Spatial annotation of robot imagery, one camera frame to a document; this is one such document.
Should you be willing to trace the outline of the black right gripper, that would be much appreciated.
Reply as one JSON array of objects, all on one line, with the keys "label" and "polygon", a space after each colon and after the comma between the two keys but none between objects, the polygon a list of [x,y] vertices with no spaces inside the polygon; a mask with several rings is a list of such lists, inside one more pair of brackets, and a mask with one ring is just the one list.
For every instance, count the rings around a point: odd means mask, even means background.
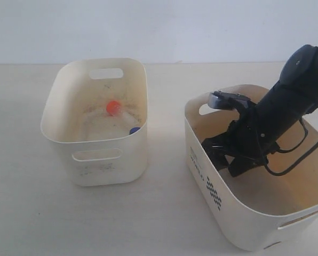
[{"label": "black right gripper", "polygon": [[228,129],[214,137],[205,138],[202,147],[215,169],[228,168],[232,177],[269,163],[267,155],[277,150],[279,109],[255,106]]}]

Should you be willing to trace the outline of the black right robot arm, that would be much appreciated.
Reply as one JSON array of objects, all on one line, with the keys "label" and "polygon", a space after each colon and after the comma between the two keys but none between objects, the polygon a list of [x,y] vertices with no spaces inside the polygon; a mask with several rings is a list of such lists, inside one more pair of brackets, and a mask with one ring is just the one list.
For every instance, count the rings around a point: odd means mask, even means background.
[{"label": "black right robot arm", "polygon": [[277,140],[303,116],[318,109],[318,47],[304,45],[285,63],[279,80],[258,102],[247,96],[214,91],[208,106],[218,110],[237,110],[239,118],[230,122],[226,132],[206,138],[202,147],[217,170],[227,168],[237,177],[263,166],[271,175],[286,175],[318,148],[318,142],[290,167],[274,172],[268,155],[294,151],[281,149]]}]

